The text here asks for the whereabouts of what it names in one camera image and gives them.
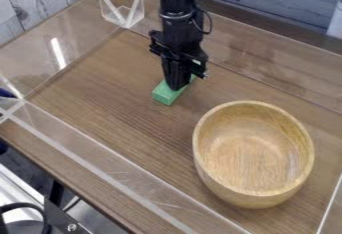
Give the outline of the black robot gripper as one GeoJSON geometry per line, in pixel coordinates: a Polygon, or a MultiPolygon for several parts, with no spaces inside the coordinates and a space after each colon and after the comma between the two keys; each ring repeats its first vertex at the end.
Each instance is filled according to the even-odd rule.
{"type": "Polygon", "coordinates": [[[151,30],[149,51],[160,57],[164,80],[171,90],[181,89],[191,76],[205,77],[208,55],[201,49],[204,12],[160,13],[161,29],[151,30]]]}

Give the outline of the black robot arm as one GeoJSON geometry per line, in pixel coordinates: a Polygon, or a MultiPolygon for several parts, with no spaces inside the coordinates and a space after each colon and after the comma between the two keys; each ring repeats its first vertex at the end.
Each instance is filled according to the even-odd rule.
{"type": "Polygon", "coordinates": [[[196,0],[159,0],[161,30],[151,30],[149,51],[161,59],[165,83],[177,91],[188,85],[191,76],[205,77],[207,53],[200,47],[204,30],[205,10],[196,0]]]}

